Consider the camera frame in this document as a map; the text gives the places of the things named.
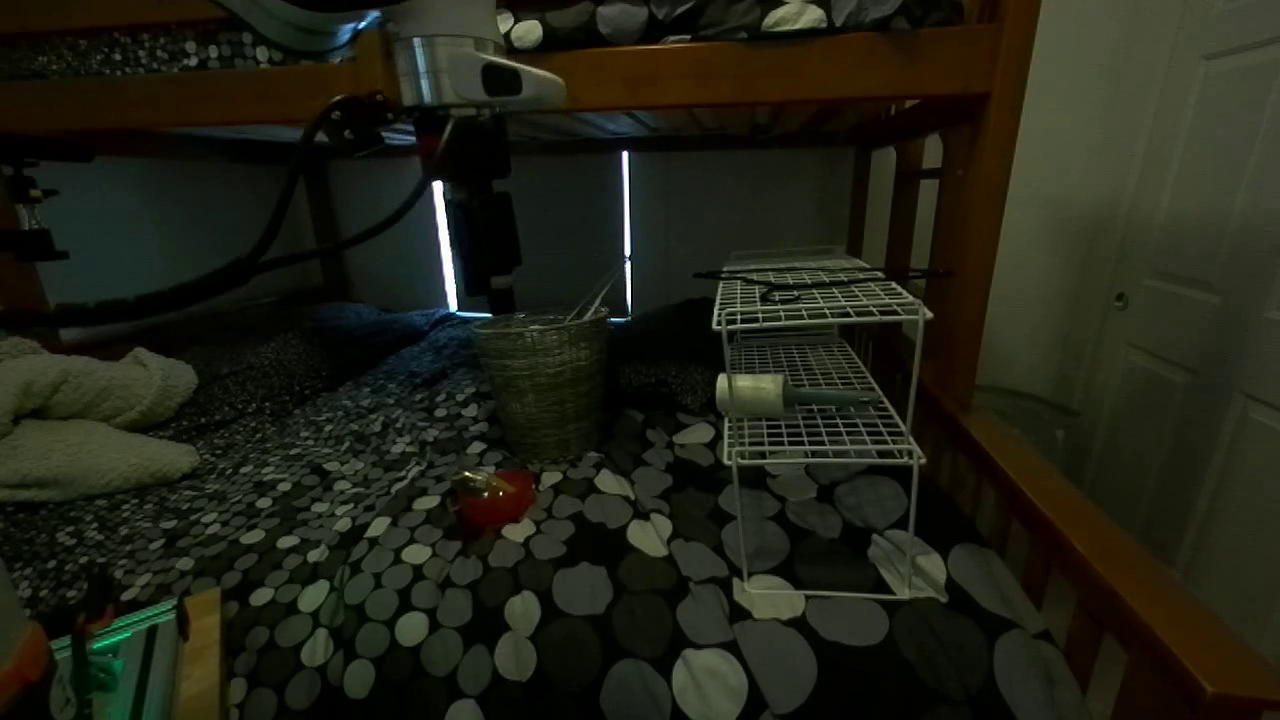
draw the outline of white door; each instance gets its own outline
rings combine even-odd
[[[1083,489],[1280,660],[1280,4],[1172,7]]]

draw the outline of bed sheet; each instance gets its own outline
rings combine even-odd
[[[865,547],[900,525],[902,478],[759,474],[736,506],[702,430],[625,410],[599,453],[536,470],[529,525],[465,537],[451,482],[506,453],[470,330],[448,324],[287,419],[202,435],[207,470],[182,484],[34,511],[6,563],[30,600],[86,560],[141,603],[218,588],[229,708],[252,720],[1078,714],[1037,609],[930,494],[921,537],[946,560],[944,603],[746,614],[741,519],[768,577],[884,588]]]

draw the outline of trash can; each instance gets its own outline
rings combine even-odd
[[[608,316],[487,321],[474,352],[517,455],[566,463],[599,445]]]

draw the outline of bunk bed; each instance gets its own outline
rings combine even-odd
[[[224,23],[224,14],[202,0],[6,0],[0,40],[207,23]],[[964,23],[921,31],[543,54],[530,59],[562,77],[566,108],[518,116],[511,137],[539,154],[791,140],[893,147],[887,270],[910,260],[917,193],[937,179],[928,264],[938,279],[922,287],[937,324],[917,419],[930,484],[1017,568],[1094,716],[1270,716],[1280,672],[1175,588],[1071,482],[967,411],[1031,31],[1037,0],[967,0]],[[353,91],[394,98],[380,35],[336,66],[0,77],[0,137],[95,145],[118,134],[307,123]],[[922,137],[944,140],[938,170],[922,170]],[[866,154],[847,172],[847,249],[858,254]],[[41,279],[0,260],[0,306],[41,308]]]

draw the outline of red object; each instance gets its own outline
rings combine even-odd
[[[536,499],[530,474],[499,470],[490,478],[459,482],[459,498],[451,499],[451,508],[470,533],[496,533],[503,525],[518,525],[530,499]]]

